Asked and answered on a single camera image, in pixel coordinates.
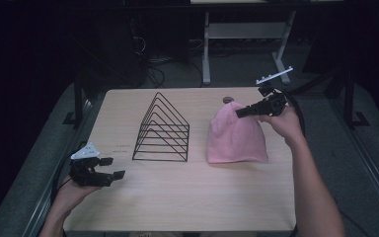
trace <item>pink beanie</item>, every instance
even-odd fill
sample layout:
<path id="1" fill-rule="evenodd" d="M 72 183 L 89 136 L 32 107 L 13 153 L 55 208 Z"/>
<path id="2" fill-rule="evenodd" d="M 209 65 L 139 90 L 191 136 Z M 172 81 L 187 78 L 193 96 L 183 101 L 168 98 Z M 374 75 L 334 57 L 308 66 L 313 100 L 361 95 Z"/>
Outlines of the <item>pink beanie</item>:
<path id="1" fill-rule="evenodd" d="M 207 140 L 208 163 L 268 160 L 265 137 L 253 117 L 238 118 L 236 111 L 244 108 L 231 102 L 223 106 L 211 121 Z"/>

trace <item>wooden table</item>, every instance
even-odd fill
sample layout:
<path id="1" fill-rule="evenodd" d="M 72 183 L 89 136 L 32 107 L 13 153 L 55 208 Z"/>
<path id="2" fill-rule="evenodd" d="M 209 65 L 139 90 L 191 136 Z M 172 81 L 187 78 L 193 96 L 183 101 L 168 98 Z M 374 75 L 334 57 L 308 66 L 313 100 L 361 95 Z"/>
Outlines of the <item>wooden table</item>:
<path id="1" fill-rule="evenodd" d="M 132 160 L 142 119 L 160 92 L 189 122 L 187 162 Z M 230 96 L 242 105 L 257 88 L 136 89 L 107 92 L 89 141 L 113 157 L 97 171 L 125 170 L 123 180 L 87 197 L 66 220 L 83 231 L 279 231 L 295 224 L 291 153 L 262 123 L 268 163 L 206 162 L 211 120 Z"/>

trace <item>forearm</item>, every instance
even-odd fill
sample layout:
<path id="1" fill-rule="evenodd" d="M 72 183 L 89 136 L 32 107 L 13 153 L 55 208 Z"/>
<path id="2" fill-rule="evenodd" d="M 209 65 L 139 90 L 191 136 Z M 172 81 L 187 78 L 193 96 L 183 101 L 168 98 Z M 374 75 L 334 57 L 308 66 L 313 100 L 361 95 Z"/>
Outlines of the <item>forearm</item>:
<path id="1" fill-rule="evenodd" d="M 67 216 L 70 214 L 71 208 L 66 206 L 62 198 L 57 197 L 48 212 L 44 226 L 39 234 L 39 237 L 62 237 L 63 224 Z"/>
<path id="2" fill-rule="evenodd" d="M 67 215 L 59 215 L 56 213 L 51 213 L 50 211 L 39 234 L 39 237 L 62 237 L 63 223 L 66 217 Z"/>
<path id="3" fill-rule="evenodd" d="M 293 154 L 295 206 L 299 234 L 344 236 L 338 207 L 325 186 L 305 138 L 287 141 Z"/>

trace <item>metal stand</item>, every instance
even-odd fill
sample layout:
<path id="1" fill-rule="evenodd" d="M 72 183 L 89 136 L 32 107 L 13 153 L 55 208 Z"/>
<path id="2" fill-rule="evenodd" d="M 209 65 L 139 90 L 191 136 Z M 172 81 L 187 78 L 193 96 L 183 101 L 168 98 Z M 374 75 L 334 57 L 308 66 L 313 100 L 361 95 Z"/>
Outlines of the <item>metal stand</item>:
<path id="1" fill-rule="evenodd" d="M 204 55 L 202 56 L 202 82 L 211 83 L 210 64 L 208 60 L 209 39 L 281 39 L 281 46 L 272 53 L 278 72 L 285 71 L 281 57 L 290 36 L 296 11 L 292 11 L 286 22 L 276 23 L 210 23 L 209 13 L 205 13 L 204 23 Z M 284 84 L 290 83 L 286 74 L 280 76 Z"/>
<path id="2" fill-rule="evenodd" d="M 79 75 L 76 76 L 75 81 L 73 82 L 73 90 L 75 93 L 75 118 L 73 118 L 73 113 L 68 113 L 63 121 L 63 124 L 74 124 L 73 128 L 76 129 L 81 123 L 83 117 L 82 87 Z"/>
<path id="3" fill-rule="evenodd" d="M 343 88 L 343 119 L 350 129 L 355 129 L 356 126 L 368 126 L 370 125 L 362 112 L 355 112 L 358 120 L 353 120 L 353 87 L 354 79 L 352 73 L 349 70 L 345 70 L 341 66 L 330 70 L 328 73 L 306 83 L 305 85 L 290 91 L 291 95 L 300 95 L 303 92 L 317 86 L 318 84 L 331 79 L 330 84 L 325 90 L 325 95 L 329 99 L 336 99 Z"/>
<path id="4" fill-rule="evenodd" d="M 132 159 L 187 162 L 189 140 L 189 123 L 158 92 L 141 123 Z"/>

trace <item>black metal rack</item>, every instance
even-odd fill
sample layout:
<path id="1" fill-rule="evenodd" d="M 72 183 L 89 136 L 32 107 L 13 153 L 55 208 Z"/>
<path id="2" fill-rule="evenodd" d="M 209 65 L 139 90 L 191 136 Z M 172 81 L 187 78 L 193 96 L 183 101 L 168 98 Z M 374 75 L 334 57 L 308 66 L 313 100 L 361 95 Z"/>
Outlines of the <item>black metal rack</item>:
<path id="1" fill-rule="evenodd" d="M 158 92 L 140 125 L 132 159 L 187 162 L 189 140 L 190 124 Z"/>

